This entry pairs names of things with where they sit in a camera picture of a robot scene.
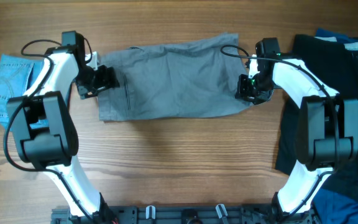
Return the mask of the grey shorts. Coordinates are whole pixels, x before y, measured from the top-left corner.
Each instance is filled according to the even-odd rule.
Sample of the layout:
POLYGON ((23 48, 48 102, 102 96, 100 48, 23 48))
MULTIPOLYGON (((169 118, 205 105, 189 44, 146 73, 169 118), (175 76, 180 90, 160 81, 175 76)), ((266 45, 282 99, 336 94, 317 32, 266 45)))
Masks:
POLYGON ((98 95, 101 121, 166 117, 210 118, 237 114, 252 103, 235 98, 241 59, 223 55, 237 34, 182 44, 133 46, 102 56, 119 87, 98 95))

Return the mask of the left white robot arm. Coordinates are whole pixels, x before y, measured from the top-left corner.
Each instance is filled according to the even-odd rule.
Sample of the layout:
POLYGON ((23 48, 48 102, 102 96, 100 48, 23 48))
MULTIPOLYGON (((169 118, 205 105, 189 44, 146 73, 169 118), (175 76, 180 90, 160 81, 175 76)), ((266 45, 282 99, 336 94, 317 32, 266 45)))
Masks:
POLYGON ((90 47, 76 31, 62 33, 62 41, 42 54, 44 66, 34 84, 20 97, 7 102, 10 133, 26 168, 15 163, 3 144, 7 161, 15 168, 48 175, 69 204, 67 223, 117 223, 117 216, 87 178, 77 157, 78 134, 65 98, 71 84, 82 99, 117 88, 114 69, 99 65, 96 53, 86 55, 90 47))

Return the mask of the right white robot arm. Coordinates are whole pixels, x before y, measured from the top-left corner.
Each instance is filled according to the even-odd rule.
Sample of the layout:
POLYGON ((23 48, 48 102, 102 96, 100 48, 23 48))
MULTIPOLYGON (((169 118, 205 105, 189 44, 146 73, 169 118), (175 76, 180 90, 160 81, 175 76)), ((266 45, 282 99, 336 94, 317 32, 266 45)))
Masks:
POLYGON ((304 61, 284 58, 248 58, 249 75, 239 84, 239 96, 265 102, 275 85, 300 110, 295 138, 296 162, 286 184, 277 192, 278 208, 289 217, 304 213, 323 183, 342 162, 358 152, 358 101, 342 100, 304 61))

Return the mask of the folded blue denim jeans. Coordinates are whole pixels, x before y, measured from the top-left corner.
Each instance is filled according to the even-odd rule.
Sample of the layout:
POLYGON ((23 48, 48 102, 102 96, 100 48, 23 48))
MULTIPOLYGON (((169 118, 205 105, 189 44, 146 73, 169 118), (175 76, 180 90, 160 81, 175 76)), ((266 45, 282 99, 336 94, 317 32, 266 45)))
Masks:
POLYGON ((22 96, 26 91, 33 92, 38 87, 36 79, 44 67, 44 60, 1 55, 0 59, 0 125, 9 122, 6 105, 10 98, 22 96))

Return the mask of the black garment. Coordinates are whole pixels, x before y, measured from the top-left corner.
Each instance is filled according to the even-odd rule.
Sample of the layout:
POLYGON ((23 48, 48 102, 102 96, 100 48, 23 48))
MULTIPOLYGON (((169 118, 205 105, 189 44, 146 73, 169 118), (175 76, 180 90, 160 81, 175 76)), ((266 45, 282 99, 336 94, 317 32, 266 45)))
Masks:
MULTIPOLYGON (((358 50, 349 50, 339 42, 297 34, 292 52, 323 83, 336 89, 343 98, 358 100, 358 50)), ((331 175, 322 186, 358 201, 357 157, 331 175)))

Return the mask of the blue garment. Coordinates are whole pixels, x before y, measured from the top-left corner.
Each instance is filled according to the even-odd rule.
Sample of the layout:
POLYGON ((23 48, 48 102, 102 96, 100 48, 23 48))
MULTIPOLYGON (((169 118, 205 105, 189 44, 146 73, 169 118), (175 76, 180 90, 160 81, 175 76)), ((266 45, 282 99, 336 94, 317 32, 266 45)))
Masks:
MULTIPOLYGON (((317 37, 334 37, 349 50, 358 50, 358 39, 324 29, 316 31, 317 37)), ((323 223, 358 223, 358 201, 342 194, 320 189, 313 199, 323 223)))

